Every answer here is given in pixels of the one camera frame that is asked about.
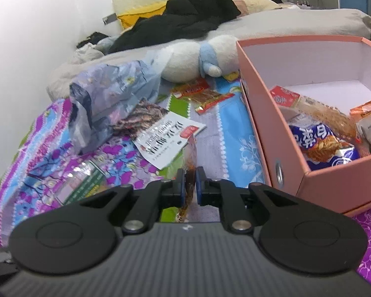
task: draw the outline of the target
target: metal screw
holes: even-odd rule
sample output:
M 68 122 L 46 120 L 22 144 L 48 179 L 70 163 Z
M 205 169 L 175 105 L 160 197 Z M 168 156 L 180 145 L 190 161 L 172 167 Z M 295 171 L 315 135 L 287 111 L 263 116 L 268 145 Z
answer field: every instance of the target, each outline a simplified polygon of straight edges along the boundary
M 252 224 L 247 220 L 236 220 L 232 223 L 232 227 L 238 231 L 249 230 Z
M 124 228 L 129 231 L 140 230 L 144 226 L 143 222 L 140 220 L 129 220 L 124 224 Z

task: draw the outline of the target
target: beige pillow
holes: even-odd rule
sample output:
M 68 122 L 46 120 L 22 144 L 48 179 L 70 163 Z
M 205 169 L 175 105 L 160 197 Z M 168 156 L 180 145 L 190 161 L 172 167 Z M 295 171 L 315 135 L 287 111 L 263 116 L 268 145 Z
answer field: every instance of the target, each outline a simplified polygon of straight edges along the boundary
M 281 6 L 272 0 L 233 0 L 239 11 L 240 17 L 261 11 L 281 9 Z

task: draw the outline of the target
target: blue stripe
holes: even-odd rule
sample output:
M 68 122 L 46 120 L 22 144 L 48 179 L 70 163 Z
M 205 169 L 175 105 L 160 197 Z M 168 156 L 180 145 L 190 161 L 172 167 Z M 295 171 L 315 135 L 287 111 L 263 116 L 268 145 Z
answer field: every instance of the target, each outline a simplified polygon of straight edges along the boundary
M 242 101 L 240 82 L 228 83 L 222 77 L 215 80 L 218 92 L 235 94 L 218 105 L 229 180 L 239 187 L 247 187 L 250 182 L 265 183 L 253 127 Z

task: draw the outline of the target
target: yellow pillow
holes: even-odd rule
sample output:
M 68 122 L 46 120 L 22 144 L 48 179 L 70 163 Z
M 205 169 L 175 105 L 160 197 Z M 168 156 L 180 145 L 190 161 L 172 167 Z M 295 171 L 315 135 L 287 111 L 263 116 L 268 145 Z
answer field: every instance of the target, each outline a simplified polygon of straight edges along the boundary
M 150 18 L 154 15 L 163 14 L 165 8 L 166 1 L 158 2 L 147 6 L 142 6 L 141 8 L 129 10 L 126 13 L 118 15 L 117 18 L 118 20 L 121 21 L 121 24 L 124 27 L 124 29 L 127 29 L 129 27 L 133 27 L 140 17 Z

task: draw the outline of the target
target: metal grommet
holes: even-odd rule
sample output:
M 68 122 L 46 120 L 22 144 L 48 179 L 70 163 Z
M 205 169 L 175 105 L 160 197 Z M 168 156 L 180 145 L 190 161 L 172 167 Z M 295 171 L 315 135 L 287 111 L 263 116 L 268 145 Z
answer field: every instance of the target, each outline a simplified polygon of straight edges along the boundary
M 129 231 L 140 230 L 144 226 L 143 222 L 140 220 L 129 220 L 124 224 L 124 228 Z
M 238 231 L 249 230 L 252 224 L 247 220 L 236 220 L 232 223 L 232 227 Z
M 282 164 L 280 162 L 276 162 L 275 171 L 276 171 L 276 180 L 278 181 L 279 188 L 282 188 L 284 184 L 284 175 L 283 175 Z

